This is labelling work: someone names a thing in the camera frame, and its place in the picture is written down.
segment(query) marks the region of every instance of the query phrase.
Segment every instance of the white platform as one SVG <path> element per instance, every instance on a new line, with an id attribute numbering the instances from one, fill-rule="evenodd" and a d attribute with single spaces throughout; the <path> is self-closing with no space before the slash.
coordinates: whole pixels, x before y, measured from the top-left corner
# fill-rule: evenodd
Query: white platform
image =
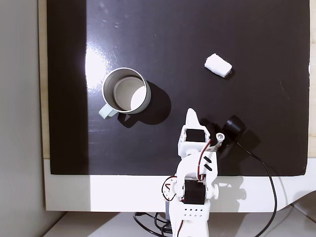
<path id="1" fill-rule="evenodd" d="M 167 176 L 51 175 L 44 160 L 47 210 L 165 212 L 161 186 Z M 306 174 L 273 177 L 278 207 L 283 209 L 316 190 L 316 158 L 308 158 Z M 272 212 L 274 196 L 268 177 L 218 177 L 218 200 L 211 212 Z"/>

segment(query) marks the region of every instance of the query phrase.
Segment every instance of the white foam block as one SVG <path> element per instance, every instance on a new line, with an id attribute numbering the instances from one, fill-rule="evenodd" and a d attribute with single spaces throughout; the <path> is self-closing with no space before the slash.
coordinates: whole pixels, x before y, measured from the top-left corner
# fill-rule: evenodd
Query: white foam block
<path id="1" fill-rule="evenodd" d="M 204 66 L 223 78 L 226 77 L 232 69 L 232 65 L 226 62 L 216 53 L 212 54 L 206 59 Z"/>

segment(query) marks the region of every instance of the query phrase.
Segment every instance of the glossy black surface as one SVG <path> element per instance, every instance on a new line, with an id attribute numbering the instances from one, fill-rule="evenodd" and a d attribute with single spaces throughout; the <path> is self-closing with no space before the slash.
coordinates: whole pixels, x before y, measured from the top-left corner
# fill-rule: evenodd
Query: glossy black surface
<path id="1" fill-rule="evenodd" d="M 52 174 L 172 175 L 188 108 L 221 126 L 238 115 L 240 143 L 273 175 L 305 173 L 308 0 L 47 0 Z M 204 67 L 217 53 L 223 79 Z M 118 67 L 152 89 L 149 107 L 103 120 L 101 83 Z M 266 176 L 238 148 L 219 175 Z"/>

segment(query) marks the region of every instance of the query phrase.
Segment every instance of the white robotic arm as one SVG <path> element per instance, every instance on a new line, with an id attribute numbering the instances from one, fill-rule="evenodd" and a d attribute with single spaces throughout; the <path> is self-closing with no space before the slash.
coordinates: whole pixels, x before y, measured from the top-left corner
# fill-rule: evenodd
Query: white robotic arm
<path id="1" fill-rule="evenodd" d="M 182 160 L 176 175 L 169 177 L 162 186 L 163 196 L 166 201 L 171 201 L 169 215 L 173 237 L 209 236 L 210 199 L 218 198 L 218 187 L 212 185 L 217 177 L 216 151 L 225 136 L 217 133 L 214 146 L 210 146 L 209 137 L 195 111 L 188 109 L 178 143 Z"/>

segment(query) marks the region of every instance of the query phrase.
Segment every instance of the black wire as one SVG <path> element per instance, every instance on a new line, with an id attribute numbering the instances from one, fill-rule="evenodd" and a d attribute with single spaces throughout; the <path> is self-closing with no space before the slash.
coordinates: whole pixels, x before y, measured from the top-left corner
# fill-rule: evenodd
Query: black wire
<path id="1" fill-rule="evenodd" d="M 176 178 L 176 177 L 177 177 L 177 176 L 174 176 L 174 175 L 168 177 L 168 178 L 164 181 L 164 183 L 163 183 L 163 185 L 162 185 L 162 187 L 161 187 L 161 193 L 162 193 L 162 195 L 163 195 L 163 197 L 164 197 L 164 199 L 165 199 L 166 201 L 172 201 L 173 198 L 176 196 L 176 194 L 172 197 L 172 199 L 167 199 L 166 196 L 163 194 L 163 187 L 164 187 L 164 184 L 167 182 L 168 179 Z"/>
<path id="2" fill-rule="evenodd" d="M 157 223 L 157 220 L 159 220 L 159 219 L 157 219 L 158 214 L 159 214 L 158 212 L 156 212 L 156 214 L 155 214 L 155 226 L 156 226 L 159 230 L 161 230 L 161 231 L 164 230 L 164 232 L 167 233 L 167 234 L 172 234 L 172 229 L 166 228 L 166 226 L 170 224 L 169 221 L 164 222 L 165 225 L 164 225 L 163 227 L 160 227 L 160 226 L 158 225 L 158 223 Z"/>
<path id="3" fill-rule="evenodd" d="M 259 237 L 264 231 L 267 230 L 267 228 L 270 226 L 270 224 L 272 223 L 273 219 L 275 218 L 276 216 L 276 213 L 277 213 L 277 193 L 276 193 L 276 189 L 275 189 L 275 186 L 273 184 L 273 180 L 272 180 L 272 177 L 271 177 L 271 174 L 266 166 L 266 164 L 259 158 L 257 157 L 255 154 L 253 154 L 252 152 L 249 152 L 248 150 L 246 150 L 241 144 L 239 144 L 237 142 L 237 145 L 242 148 L 245 152 L 247 152 L 249 155 L 251 155 L 252 157 L 254 157 L 255 159 L 257 159 L 258 161 L 261 162 L 261 164 L 265 167 L 267 173 L 268 173 L 268 176 L 269 176 L 269 179 L 270 179 L 270 182 L 271 182 L 271 186 L 272 186 L 272 191 L 273 191 L 273 195 L 275 196 L 275 209 L 273 210 L 273 214 L 272 214 L 272 217 L 270 219 L 270 221 L 267 223 L 267 225 L 262 229 L 262 231 L 260 231 L 255 237 Z"/>
<path id="4" fill-rule="evenodd" d="M 181 221 L 180 227 L 179 227 L 179 229 L 178 229 L 177 237 L 179 237 L 179 233 L 180 233 L 180 230 L 181 230 L 181 228 L 182 228 L 182 225 L 183 225 L 183 220 Z"/>
<path id="5" fill-rule="evenodd" d="M 164 226 L 161 228 L 161 235 L 164 236 L 163 232 L 164 232 L 164 228 L 169 225 L 169 223 L 164 224 Z"/>
<path id="6" fill-rule="evenodd" d="M 148 216 L 150 216 L 151 218 L 153 218 L 153 219 L 155 219 L 156 218 L 156 220 L 158 220 L 158 221 L 160 221 L 160 222 L 163 222 L 163 223 L 168 223 L 168 221 L 163 221 L 163 220 L 161 220 L 161 219 L 159 219 L 159 218 L 157 218 L 157 216 L 155 215 L 155 216 L 152 216 L 151 214 L 148 214 L 147 212 L 144 212 L 144 215 L 148 215 Z"/>
<path id="7" fill-rule="evenodd" d="M 161 235 L 161 234 L 159 234 L 159 233 L 157 233 L 157 232 L 154 232 L 154 231 L 152 231 L 151 229 L 149 229 L 149 228 L 147 228 L 146 226 L 144 226 L 144 225 L 137 219 L 136 214 L 137 214 L 137 212 L 134 212 L 133 218 L 134 218 L 134 220 L 137 222 L 137 224 L 138 224 L 141 228 L 143 228 L 145 231 L 147 231 L 147 232 L 149 232 L 149 233 L 151 233 L 151 234 L 153 234 L 153 235 L 155 235 L 155 236 L 164 237 L 163 235 Z"/>

